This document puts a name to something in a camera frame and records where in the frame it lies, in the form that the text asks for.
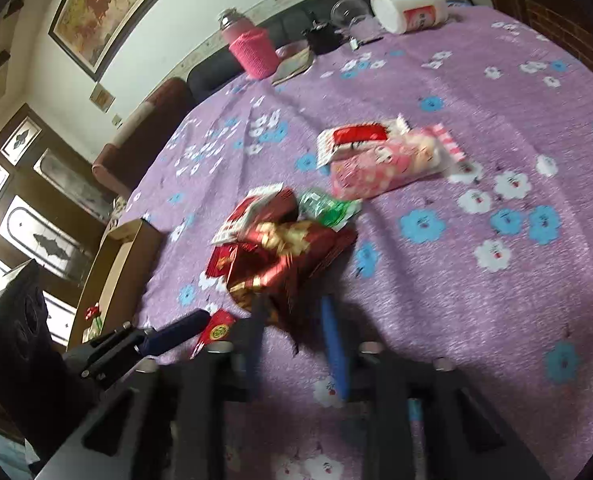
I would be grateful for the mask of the white plastic jar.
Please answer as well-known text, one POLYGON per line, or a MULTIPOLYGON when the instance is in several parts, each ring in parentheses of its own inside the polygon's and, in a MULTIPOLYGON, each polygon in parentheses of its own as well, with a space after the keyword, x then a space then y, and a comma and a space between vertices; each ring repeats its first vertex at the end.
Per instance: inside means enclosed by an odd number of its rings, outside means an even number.
POLYGON ((370 0, 371 10, 390 34, 433 28, 447 21, 446 0, 370 0))

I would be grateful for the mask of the brown cardboard tray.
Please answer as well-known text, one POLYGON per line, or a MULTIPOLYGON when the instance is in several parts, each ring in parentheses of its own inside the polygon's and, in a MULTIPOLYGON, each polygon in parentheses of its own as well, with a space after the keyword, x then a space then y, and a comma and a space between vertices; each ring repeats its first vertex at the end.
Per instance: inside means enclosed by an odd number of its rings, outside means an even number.
POLYGON ((84 331, 91 325, 89 308, 98 306, 105 335, 136 314, 164 235, 142 219, 113 229, 104 240, 92 263, 78 300, 68 349, 83 343, 84 331))

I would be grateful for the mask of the red candy packet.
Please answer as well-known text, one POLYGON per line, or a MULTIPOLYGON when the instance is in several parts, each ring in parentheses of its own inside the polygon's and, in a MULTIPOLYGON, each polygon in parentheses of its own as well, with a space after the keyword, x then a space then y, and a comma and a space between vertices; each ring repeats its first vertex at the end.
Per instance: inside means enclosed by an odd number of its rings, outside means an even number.
POLYGON ((231 313, 223 309, 216 310, 208 321, 208 325, 206 325, 205 329, 200 333, 200 336, 190 353, 190 359, 193 360, 205 346, 225 339, 228 336, 231 327, 234 326, 237 321, 238 318, 231 313))

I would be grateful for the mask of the white red snack packet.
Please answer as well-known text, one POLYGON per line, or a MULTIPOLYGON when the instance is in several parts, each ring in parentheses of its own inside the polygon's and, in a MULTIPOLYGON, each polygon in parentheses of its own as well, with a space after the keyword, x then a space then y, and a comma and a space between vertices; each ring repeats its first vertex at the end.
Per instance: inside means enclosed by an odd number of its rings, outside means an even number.
POLYGON ((322 130, 317 136, 317 168, 355 152, 375 148, 377 144, 398 138, 411 130, 409 122, 398 115, 380 122, 357 122, 322 130))

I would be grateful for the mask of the green clear snack packet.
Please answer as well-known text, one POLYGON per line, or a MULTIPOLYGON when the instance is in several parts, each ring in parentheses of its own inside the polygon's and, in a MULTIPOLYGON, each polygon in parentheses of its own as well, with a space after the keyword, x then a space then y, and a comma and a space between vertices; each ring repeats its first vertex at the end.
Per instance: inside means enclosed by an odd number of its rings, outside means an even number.
POLYGON ((362 200, 339 200, 321 188, 309 188, 298 197, 304 218, 339 231, 361 211, 362 200))

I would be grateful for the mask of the pink snack packet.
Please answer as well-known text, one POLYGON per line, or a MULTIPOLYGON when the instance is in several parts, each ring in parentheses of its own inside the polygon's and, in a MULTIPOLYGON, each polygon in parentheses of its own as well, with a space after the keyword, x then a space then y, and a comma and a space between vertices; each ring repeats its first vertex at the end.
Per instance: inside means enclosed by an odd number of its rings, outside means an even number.
POLYGON ((340 200, 368 200, 464 161, 464 151, 443 125, 411 128, 333 160, 331 191, 340 200))

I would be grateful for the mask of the pink sleeved water bottle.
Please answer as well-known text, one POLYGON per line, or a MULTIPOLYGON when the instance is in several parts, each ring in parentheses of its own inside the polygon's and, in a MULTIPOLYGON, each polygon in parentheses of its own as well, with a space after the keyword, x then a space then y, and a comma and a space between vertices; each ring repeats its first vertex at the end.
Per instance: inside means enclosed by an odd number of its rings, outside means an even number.
POLYGON ((234 8, 223 10, 218 23, 229 51, 251 78, 265 79, 277 71, 280 58, 266 29, 234 8))

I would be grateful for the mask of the clear glass cup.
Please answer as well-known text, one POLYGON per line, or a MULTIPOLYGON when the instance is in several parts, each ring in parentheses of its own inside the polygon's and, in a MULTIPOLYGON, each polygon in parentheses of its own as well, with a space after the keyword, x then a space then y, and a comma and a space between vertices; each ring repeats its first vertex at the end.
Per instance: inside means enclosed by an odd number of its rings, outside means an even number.
POLYGON ((331 22, 339 28, 350 28, 351 25, 371 15, 370 6, 363 0, 339 0, 330 11, 331 22))

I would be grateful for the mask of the purple floral tablecloth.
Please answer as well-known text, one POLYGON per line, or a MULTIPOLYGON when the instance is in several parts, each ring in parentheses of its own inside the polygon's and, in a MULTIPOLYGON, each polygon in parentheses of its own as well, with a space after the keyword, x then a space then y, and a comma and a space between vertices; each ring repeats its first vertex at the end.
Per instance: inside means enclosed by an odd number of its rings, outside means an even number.
POLYGON ((166 237, 138 322, 236 310, 205 273, 230 211, 262 185, 328 188, 318 134, 396 118, 445 126, 467 162, 364 203, 328 293, 395 352, 455 362, 572 479, 593 453, 593 73, 485 6, 197 106, 124 212, 166 237))

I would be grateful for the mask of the framed wall painting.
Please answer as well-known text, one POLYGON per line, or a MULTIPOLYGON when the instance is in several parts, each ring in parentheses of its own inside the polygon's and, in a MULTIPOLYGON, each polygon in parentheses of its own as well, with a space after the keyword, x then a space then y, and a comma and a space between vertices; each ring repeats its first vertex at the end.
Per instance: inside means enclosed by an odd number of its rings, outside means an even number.
POLYGON ((158 0, 61 0, 49 36, 93 81, 158 0))

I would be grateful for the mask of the small black cup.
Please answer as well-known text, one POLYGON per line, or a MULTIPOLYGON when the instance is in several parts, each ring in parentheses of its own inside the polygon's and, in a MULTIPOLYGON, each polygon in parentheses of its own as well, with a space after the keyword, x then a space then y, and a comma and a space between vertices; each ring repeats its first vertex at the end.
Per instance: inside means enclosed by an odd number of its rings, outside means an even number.
POLYGON ((313 21, 310 28, 303 30, 303 36, 316 55, 324 55, 333 52, 342 46, 344 37, 342 32, 330 22, 313 21))

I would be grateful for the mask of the dark wooden door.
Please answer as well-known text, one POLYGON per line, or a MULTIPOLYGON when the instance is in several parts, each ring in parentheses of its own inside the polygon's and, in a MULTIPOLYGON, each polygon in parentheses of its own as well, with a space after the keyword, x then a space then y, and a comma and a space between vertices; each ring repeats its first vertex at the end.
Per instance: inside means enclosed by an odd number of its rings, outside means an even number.
POLYGON ((38 264, 58 350, 68 344, 114 197, 28 105, 0 129, 0 290, 12 270, 38 264))

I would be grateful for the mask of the red gold snack packet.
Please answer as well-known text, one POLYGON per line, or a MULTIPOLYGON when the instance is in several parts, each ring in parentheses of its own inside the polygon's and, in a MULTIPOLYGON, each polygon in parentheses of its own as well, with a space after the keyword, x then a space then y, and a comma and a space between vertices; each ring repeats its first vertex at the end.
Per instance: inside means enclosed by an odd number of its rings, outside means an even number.
POLYGON ((208 278, 225 278, 229 275, 232 261, 236 256, 238 244, 228 243, 214 247, 205 275, 208 278))

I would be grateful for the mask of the black leather sofa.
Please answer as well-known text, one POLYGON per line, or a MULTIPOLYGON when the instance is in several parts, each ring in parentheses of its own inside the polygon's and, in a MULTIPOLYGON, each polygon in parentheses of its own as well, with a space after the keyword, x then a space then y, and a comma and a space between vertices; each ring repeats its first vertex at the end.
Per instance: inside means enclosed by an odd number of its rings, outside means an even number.
MULTIPOLYGON (((302 0, 280 12, 272 12, 269 18, 261 21, 261 26, 268 30, 275 47, 280 48, 302 40, 304 32, 310 29, 313 23, 328 22, 331 9, 338 1, 302 0)), ((194 101, 200 103, 242 73, 243 68, 239 62, 229 49, 223 46, 215 53, 208 55, 206 60, 191 68, 187 76, 187 86, 194 101)))

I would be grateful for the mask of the small colourful booklet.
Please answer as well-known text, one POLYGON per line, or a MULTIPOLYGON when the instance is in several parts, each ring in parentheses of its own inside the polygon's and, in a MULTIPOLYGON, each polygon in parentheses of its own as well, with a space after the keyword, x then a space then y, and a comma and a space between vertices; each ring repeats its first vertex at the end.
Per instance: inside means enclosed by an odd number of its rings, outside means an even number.
POLYGON ((310 48, 302 49, 290 58, 285 58, 272 75, 272 85, 278 86, 278 84, 283 84, 283 82, 307 72, 313 65, 313 61, 315 61, 315 53, 310 48))

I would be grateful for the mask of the large red gold snack bag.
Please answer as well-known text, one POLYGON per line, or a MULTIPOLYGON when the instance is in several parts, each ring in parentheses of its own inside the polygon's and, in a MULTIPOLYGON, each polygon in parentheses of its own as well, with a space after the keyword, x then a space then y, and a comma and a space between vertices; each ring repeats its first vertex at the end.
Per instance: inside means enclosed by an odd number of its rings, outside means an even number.
POLYGON ((313 283, 357 240, 357 231, 339 231, 313 220, 260 222, 234 245, 227 290, 242 309, 265 296, 270 302, 269 323, 294 335, 304 311, 301 290, 313 283))

